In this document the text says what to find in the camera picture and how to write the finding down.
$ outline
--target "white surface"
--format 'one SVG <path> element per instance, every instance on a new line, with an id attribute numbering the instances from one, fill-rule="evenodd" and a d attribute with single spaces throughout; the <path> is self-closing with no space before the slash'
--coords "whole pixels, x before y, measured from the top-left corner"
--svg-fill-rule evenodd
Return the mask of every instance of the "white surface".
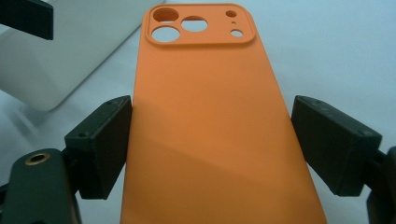
<path id="1" fill-rule="evenodd" d="M 234 2 L 252 14 L 289 111 L 297 94 L 318 98 L 381 133 L 382 151 L 396 146 L 395 1 Z M 63 149 L 64 136 L 102 102 L 132 94 L 138 39 L 135 32 L 53 111 L 37 112 L 0 93 L 0 185 L 18 157 Z M 340 198 L 312 176 L 329 223 L 368 222 L 367 188 Z M 79 201 L 84 223 L 119 222 L 122 178 L 108 201 Z"/>
<path id="2" fill-rule="evenodd" d="M 52 109 L 162 1 L 54 1 L 53 40 L 0 33 L 0 90 L 35 109 Z"/>

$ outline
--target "black mechanical part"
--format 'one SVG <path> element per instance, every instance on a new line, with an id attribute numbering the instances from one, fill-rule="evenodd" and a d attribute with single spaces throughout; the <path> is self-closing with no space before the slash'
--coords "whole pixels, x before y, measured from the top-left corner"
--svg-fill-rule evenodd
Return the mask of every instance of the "black mechanical part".
<path id="1" fill-rule="evenodd" d="M 81 223 L 75 198 L 106 199 L 126 161 L 130 96 L 99 106 L 66 137 L 66 149 L 42 149 L 17 160 L 0 187 L 0 223 Z"/>
<path id="2" fill-rule="evenodd" d="M 0 23 L 30 35 L 53 39 L 53 7 L 40 0 L 0 0 Z"/>
<path id="3" fill-rule="evenodd" d="M 80 223 L 61 151 L 38 150 L 14 163 L 2 223 Z"/>
<path id="4" fill-rule="evenodd" d="M 64 138 L 64 157 L 73 189 L 83 199 L 107 199 L 128 149 L 132 107 L 130 96 L 99 106 Z"/>
<path id="5" fill-rule="evenodd" d="M 320 100 L 296 96 L 291 121 L 305 160 L 332 193 L 359 196 L 364 164 L 373 158 L 381 135 Z"/>
<path id="6" fill-rule="evenodd" d="M 7 189 L 8 189 L 8 184 L 5 184 L 0 187 L 0 223 L 3 216 L 4 202 L 6 200 Z"/>
<path id="7" fill-rule="evenodd" d="M 320 100 L 296 96 L 291 121 L 305 160 L 339 196 L 359 196 L 363 185 L 372 224 L 396 224 L 396 147 L 378 150 L 381 135 Z"/>

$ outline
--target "phone case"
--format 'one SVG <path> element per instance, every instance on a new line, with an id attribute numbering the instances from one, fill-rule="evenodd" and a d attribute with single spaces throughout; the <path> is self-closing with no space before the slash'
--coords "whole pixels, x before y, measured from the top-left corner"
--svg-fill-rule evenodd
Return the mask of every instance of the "phone case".
<path id="1" fill-rule="evenodd" d="M 192 21 L 206 26 L 186 28 Z M 161 29 L 176 35 L 160 39 Z M 121 223 L 326 222 L 242 7 L 159 5 L 147 12 L 133 108 Z"/>

